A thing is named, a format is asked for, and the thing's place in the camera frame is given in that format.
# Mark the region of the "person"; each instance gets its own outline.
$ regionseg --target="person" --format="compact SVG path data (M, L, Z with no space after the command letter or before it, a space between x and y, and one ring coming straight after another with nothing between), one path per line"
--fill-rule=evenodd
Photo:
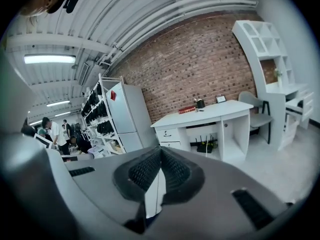
M44 12L52 14L61 7L63 2L64 0L29 0L29 2L21 8L20 14L28 17L38 16Z
M70 124L67 123L66 119L63 120L63 124L65 125L66 133L68 134L68 137L70 139L70 137L73 136L73 132L72 132L71 126L70 126Z
M41 128L41 129L38 130L38 135L40 135L41 137L44 137L44 138L45 138L45 137L46 137L46 134L47 134L47 133L46 133L46 131L45 131L44 129Z
M37 133L36 130L28 124L28 118L26 118L23 122L21 133L31 137L34 137Z
M77 149L80 150L80 154L81 153L87 154L88 153L88 149L92 148L90 142L86 141L86 140L84 140L82 138L78 138L77 139L76 137L72 136L70 141L71 141L71 144L74 147L77 146Z
M64 155L70 155L69 145L65 139L62 127L59 127L56 122L50 121L47 117L42 119L42 127L48 129L49 135L53 140L53 145L58 144Z
M62 129L63 129L63 135L64 135L64 138L65 138L65 141L68 143L68 145L70 145L70 138L67 134L67 129L66 129L66 126L63 124L62 125Z

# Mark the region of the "ceiling light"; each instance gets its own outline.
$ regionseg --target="ceiling light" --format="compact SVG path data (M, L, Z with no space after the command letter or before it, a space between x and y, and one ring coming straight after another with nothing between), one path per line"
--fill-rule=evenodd
M42 122L42 120L36 121L36 122L32 122L32 123L30 123L29 125L30 125L30 126L34 126L34 125L40 124L41 122Z
M63 115L66 115L66 114L70 114L70 113L71 113L71 111L65 112L65 113L62 113L62 114L56 114L55 117L60 117L60 116L63 116Z
M28 54L24 56L25 64L33 63L75 63L76 56L63 54Z
M70 100L59 101L59 102L56 102L56 103L47 104L46 106L47 107L52 107L52 106L61 105L61 104L69 103L69 102L70 102Z

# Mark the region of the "red brick wall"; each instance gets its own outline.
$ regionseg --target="red brick wall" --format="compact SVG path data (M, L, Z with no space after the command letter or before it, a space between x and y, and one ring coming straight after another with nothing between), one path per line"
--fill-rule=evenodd
M261 18L255 12L228 11L187 19L149 38L111 75L142 88L153 123L194 105L194 98L210 105L219 95L237 100L242 91L256 94L251 68L232 33L236 20Z

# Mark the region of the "red book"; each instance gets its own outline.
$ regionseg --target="red book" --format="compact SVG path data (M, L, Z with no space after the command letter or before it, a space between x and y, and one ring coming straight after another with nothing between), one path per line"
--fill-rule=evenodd
M195 110L196 110L195 106L187 106L185 108L179 109L178 113L179 114L184 114L184 113L195 111Z

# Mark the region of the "white chair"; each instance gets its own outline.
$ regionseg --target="white chair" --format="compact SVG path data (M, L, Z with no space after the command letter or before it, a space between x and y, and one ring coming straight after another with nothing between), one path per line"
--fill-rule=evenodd
M238 101L248 103L253 105L254 108L262 108L262 113L251 114L250 115L250 126L252 128L260 128L268 124L268 144L270 144L270 136L271 136L271 121L273 118L270 116L270 107L269 102L265 100L260 100L256 98L249 91L242 91L239 94ZM265 106L267 107L268 114L265 114Z

